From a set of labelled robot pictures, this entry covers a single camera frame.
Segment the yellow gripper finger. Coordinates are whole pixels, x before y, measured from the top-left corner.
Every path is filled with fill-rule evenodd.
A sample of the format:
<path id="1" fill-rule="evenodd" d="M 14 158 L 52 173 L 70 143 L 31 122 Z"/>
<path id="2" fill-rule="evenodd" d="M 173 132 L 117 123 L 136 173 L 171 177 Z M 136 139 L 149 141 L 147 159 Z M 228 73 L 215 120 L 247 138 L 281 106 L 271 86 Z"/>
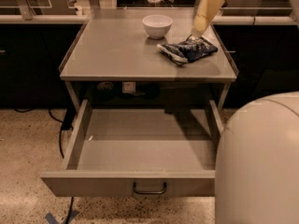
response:
<path id="1" fill-rule="evenodd" d="M 225 0 L 201 0 L 194 16 L 191 34 L 200 37 L 217 15 Z"/>

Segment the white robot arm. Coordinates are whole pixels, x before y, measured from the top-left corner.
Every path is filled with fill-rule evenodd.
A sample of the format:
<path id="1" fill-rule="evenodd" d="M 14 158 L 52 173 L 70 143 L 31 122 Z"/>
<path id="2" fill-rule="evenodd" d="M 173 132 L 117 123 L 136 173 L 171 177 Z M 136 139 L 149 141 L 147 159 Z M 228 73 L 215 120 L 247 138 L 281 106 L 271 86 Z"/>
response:
<path id="1" fill-rule="evenodd" d="M 215 224 L 299 224 L 299 92 L 252 101 L 218 144 Z"/>

